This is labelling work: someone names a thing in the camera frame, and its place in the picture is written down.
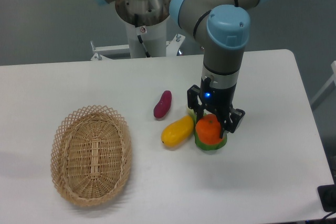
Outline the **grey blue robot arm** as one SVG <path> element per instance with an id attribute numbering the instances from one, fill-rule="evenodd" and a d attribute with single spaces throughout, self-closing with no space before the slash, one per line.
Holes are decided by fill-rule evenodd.
<path id="1" fill-rule="evenodd" d="M 201 84 L 187 92 L 188 107 L 197 118 L 204 111 L 220 123 L 219 136 L 234 132 L 245 112 L 232 105 L 238 74 L 249 40 L 248 10 L 268 0 L 96 0 L 115 4 L 128 29 L 133 58 L 164 56 L 168 19 L 204 48 Z"/>

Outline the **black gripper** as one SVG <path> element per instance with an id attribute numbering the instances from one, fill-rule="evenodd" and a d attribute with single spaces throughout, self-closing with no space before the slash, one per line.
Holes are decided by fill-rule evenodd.
<path id="1" fill-rule="evenodd" d="M 234 133 L 246 114 L 244 110 L 232 107 L 235 89 L 236 85 L 227 89 L 213 88 L 204 80 L 201 80 L 201 87 L 192 85 L 187 90 L 187 106 L 194 111 L 196 123 L 203 118 L 207 104 L 208 110 L 212 113 L 215 109 L 224 113 L 219 119 L 220 138 L 227 133 Z"/>

